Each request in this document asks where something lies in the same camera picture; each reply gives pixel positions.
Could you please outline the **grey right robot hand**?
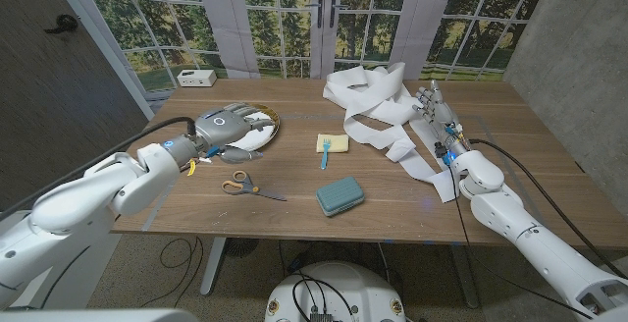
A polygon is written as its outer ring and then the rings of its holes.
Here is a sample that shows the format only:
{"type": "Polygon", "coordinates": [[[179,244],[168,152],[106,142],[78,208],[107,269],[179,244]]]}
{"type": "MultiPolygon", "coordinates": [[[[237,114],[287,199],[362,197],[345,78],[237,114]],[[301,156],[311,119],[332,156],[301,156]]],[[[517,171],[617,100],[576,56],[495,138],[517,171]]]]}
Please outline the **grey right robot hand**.
{"type": "Polygon", "coordinates": [[[412,106],[440,144],[437,154],[443,157],[445,151],[457,157],[470,150],[463,135],[463,128],[456,113],[444,101],[436,80],[431,80],[428,88],[421,86],[416,92],[417,103],[412,106]]]}

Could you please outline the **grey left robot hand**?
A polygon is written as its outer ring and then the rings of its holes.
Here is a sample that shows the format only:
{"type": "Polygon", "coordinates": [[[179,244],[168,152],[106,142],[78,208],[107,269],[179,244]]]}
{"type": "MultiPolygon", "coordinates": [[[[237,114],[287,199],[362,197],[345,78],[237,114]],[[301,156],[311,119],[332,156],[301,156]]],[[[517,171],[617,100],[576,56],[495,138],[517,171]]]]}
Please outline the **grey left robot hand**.
{"type": "Polygon", "coordinates": [[[272,119],[253,119],[251,114],[259,109],[239,102],[222,108],[211,109],[195,121],[196,134],[201,142],[200,154],[218,156],[223,162],[239,164],[262,157],[258,151],[244,150],[232,146],[252,131],[262,132],[265,127],[274,126],[272,119]]]}

